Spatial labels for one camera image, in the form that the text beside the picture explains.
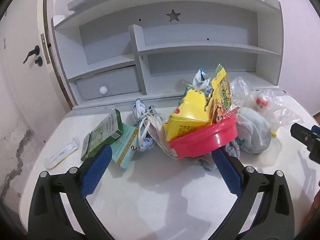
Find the white small tube wrapper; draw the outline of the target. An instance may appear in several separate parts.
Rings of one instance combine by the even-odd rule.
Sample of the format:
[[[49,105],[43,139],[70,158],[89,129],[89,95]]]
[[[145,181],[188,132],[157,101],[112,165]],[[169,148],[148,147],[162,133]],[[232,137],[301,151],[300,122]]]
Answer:
[[[76,138],[68,143],[63,149],[55,152],[54,154],[50,154],[44,158],[43,164],[46,169],[51,170],[56,167],[59,163],[64,161],[68,156],[74,153],[79,148],[79,141]]]

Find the light blue cloth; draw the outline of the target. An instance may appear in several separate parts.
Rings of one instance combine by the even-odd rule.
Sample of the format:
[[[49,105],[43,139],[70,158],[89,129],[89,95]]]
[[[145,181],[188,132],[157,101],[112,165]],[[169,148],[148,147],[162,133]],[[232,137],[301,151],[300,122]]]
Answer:
[[[222,148],[231,157],[240,158],[241,152],[259,154],[271,143],[271,129],[266,119],[251,108],[242,107],[236,124],[238,136]]]

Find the clear plastic bag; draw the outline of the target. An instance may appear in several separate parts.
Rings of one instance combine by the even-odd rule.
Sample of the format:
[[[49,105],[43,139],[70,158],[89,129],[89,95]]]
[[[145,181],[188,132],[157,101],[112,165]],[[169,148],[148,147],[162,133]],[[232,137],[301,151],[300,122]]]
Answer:
[[[263,116],[269,124],[271,135],[277,136],[281,127],[294,123],[302,124],[303,119],[293,110],[284,106],[280,97],[272,89],[256,90],[242,77],[237,77],[230,84],[233,105],[247,107]]]

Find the teal medicine box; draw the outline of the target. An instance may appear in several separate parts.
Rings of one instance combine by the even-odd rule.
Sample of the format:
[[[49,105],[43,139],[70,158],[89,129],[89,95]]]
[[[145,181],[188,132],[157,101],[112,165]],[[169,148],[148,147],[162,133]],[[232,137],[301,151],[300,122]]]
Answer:
[[[112,160],[121,168],[127,169],[138,149],[138,129],[123,124],[123,135],[111,144]]]

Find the yellow green snack bag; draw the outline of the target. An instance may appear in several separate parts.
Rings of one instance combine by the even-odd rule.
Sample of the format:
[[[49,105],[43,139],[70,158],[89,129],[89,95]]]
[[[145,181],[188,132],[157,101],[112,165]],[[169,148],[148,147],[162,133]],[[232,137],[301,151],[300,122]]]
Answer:
[[[208,101],[209,124],[214,125],[225,118],[232,104],[232,95],[227,72],[221,64],[216,68],[216,77],[211,81],[212,93]]]

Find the red plastic bowl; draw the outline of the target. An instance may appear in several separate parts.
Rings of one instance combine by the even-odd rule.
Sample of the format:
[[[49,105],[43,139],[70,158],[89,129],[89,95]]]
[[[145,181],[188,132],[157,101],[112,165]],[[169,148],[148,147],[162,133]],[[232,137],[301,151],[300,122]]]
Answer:
[[[233,141],[238,136],[237,122],[236,116],[225,118],[218,124],[173,139],[169,146],[175,150],[178,159],[199,157]]]

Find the green cigarette box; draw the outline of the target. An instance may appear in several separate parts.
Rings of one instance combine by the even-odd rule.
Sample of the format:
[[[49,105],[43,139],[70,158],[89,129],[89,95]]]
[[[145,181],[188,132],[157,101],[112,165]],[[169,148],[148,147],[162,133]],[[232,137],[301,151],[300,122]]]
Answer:
[[[123,135],[120,111],[113,108],[109,115],[84,138],[81,161],[95,156],[104,145],[111,145]]]

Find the yellow snack box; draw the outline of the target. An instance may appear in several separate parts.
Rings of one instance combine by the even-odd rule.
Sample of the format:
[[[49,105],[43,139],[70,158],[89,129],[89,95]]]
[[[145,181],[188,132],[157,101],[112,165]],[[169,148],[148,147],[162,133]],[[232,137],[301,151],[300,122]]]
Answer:
[[[170,114],[163,124],[166,141],[171,141],[195,132],[209,124],[205,94],[188,90],[182,103]]]

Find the blue white milk snack bag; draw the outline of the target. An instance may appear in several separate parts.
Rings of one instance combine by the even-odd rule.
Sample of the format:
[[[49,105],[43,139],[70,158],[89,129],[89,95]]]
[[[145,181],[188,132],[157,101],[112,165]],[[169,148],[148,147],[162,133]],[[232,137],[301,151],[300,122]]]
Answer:
[[[211,77],[206,74],[204,68],[200,68],[195,74],[192,83],[186,83],[186,85],[187,87],[184,95],[186,95],[189,90],[196,90],[204,94],[206,101],[209,100],[209,97],[213,91]]]

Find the blue white wrapper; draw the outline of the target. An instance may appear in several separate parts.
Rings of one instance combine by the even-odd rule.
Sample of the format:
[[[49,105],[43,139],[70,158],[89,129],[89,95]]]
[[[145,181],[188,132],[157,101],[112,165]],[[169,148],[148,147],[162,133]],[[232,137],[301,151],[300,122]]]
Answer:
[[[152,148],[155,144],[155,140],[149,132],[151,121],[148,119],[148,116],[155,112],[154,109],[154,105],[147,109],[140,99],[137,99],[132,107],[133,120],[138,128],[138,149],[140,152]]]

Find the grey drawer with white knob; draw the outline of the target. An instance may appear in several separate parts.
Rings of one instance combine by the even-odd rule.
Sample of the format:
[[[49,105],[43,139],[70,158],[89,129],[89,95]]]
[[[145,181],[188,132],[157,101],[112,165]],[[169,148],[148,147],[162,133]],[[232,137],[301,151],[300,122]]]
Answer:
[[[140,92],[136,68],[125,67],[76,80],[84,100]]]

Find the white door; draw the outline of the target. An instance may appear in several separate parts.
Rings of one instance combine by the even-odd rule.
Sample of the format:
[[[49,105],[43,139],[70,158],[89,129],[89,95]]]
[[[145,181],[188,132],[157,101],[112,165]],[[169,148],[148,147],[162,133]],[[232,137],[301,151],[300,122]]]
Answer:
[[[69,111],[49,56],[47,0],[12,0],[1,19],[1,201],[18,210],[46,141]],[[40,47],[42,67],[29,51]]]

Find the grey desk hutch shelf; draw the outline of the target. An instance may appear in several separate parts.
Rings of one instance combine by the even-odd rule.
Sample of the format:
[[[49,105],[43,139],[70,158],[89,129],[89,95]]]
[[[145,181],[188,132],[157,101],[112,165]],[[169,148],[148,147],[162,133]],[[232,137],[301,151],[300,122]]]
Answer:
[[[278,0],[73,0],[53,17],[63,77],[75,107],[180,98],[204,68],[255,88],[277,88],[283,61]],[[141,91],[84,100],[76,80],[135,67]]]

